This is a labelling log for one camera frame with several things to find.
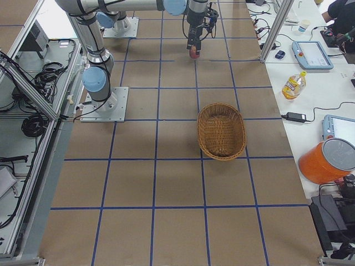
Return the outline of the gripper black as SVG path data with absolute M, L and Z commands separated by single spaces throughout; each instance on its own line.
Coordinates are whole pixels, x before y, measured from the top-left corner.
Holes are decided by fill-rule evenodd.
M 194 45 L 197 53 L 201 50 L 200 36 L 202 35 L 204 17 L 207 11 L 207 2 L 208 0 L 188 1 L 187 22 L 190 26 L 186 46 L 187 50 L 191 50 Z

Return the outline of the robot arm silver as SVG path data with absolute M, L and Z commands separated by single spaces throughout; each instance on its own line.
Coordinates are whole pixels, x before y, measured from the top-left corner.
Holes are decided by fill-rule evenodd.
M 73 26 L 83 47 L 87 50 L 89 68 L 82 82 L 89 93 L 94 110 L 111 111 L 118 98 L 111 88 L 112 54 L 104 45 L 100 27 L 110 27 L 125 20 L 127 11 L 167 11 L 173 16 L 186 14 L 189 1 L 56 1 L 57 5 L 74 19 Z
M 213 34 L 213 28 L 219 16 L 218 12 L 211 8 L 208 1 L 162 1 L 157 4 L 172 16 L 183 15 L 189 23 L 189 32 L 185 34 L 187 39 L 187 50 L 191 58 L 196 59 L 200 56 L 202 32 Z M 129 21 L 125 11 L 110 12 L 105 7 L 97 13 L 99 24 L 108 29 L 113 29 L 116 33 L 124 33 L 129 27 Z

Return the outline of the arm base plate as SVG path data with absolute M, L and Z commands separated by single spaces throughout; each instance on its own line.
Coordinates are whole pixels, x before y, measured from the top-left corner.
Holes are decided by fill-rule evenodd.
M 111 96 L 103 105 L 93 101 L 89 93 L 86 95 L 86 101 L 91 103 L 84 105 L 81 122 L 124 122 L 126 106 L 128 102 L 128 87 L 112 87 Z
M 116 21 L 110 26 L 105 26 L 103 38 L 106 39 L 130 39 L 136 38 L 138 33 L 139 18 L 126 17 Z

